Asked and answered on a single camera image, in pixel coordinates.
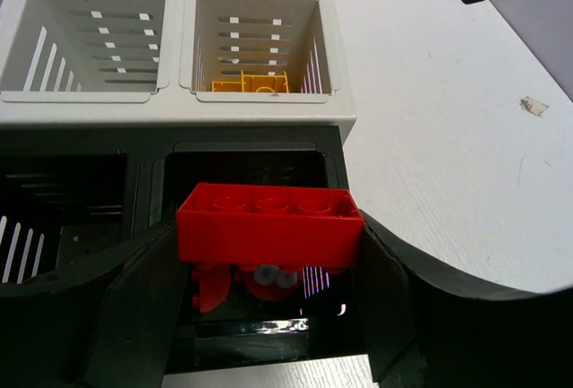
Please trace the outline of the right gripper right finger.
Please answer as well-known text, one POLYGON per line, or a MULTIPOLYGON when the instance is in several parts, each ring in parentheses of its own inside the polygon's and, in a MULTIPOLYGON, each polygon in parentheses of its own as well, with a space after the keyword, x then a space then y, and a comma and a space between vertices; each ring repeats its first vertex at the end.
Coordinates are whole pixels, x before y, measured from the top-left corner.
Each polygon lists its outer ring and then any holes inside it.
POLYGON ((463 272, 367 217, 357 305, 381 387, 569 387, 572 290, 463 272))

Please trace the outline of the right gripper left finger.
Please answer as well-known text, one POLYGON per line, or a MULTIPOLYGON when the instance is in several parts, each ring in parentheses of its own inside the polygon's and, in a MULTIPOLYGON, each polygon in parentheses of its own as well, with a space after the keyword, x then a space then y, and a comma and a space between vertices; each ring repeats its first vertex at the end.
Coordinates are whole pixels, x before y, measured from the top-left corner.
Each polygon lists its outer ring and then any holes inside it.
POLYGON ((174 220, 1 287, 3 387, 159 387, 187 269, 174 220))

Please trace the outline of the red round lego piece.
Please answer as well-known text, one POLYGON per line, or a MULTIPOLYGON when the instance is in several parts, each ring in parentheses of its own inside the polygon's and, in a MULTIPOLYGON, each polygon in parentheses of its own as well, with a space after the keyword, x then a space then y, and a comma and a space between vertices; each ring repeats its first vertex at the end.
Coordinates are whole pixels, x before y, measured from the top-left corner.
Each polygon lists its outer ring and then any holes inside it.
POLYGON ((278 302, 291 297, 303 283, 302 272, 284 271, 276 265, 233 266, 196 264, 191 270, 197 290, 192 307, 202 314, 225 303, 234 282, 262 301, 278 302))

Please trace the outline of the red arched lego brick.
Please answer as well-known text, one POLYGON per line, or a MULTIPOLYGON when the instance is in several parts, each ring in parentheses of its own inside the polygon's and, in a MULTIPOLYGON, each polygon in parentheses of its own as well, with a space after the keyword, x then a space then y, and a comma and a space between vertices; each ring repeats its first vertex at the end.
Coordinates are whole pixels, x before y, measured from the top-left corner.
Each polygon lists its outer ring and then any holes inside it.
POLYGON ((188 263, 356 265, 364 218, 346 189, 199 183, 176 213, 188 263))

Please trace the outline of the yellow flower lego piece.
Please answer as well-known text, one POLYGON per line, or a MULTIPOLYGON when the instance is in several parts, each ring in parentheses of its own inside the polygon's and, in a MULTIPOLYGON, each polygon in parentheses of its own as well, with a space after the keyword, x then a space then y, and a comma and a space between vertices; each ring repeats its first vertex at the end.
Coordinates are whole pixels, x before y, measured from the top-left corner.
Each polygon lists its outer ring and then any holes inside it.
POLYGON ((213 92, 252 92, 252 93, 289 93, 290 85, 287 73, 268 72, 266 74, 245 73, 241 71, 236 80, 215 80, 211 83, 213 92))

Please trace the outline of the small white tape scrap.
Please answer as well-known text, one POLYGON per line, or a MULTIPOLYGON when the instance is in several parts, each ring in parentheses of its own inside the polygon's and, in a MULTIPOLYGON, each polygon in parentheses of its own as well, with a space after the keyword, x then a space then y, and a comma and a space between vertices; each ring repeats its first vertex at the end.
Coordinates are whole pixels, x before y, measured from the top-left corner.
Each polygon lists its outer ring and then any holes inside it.
POLYGON ((542 117, 543 114, 549 108, 548 105, 542 103, 541 101, 531 98, 531 97, 524 97, 520 100, 521 108, 524 109, 531 115, 542 117))

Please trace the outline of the white slotted container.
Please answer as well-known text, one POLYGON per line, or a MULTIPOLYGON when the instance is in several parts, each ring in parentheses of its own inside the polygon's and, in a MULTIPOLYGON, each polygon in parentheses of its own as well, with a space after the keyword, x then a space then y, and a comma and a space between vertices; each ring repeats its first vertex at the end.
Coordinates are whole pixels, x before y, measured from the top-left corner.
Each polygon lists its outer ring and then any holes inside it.
POLYGON ((355 123, 334 0, 3 0, 2 127, 355 123), (286 72, 289 93, 213 92, 286 72))

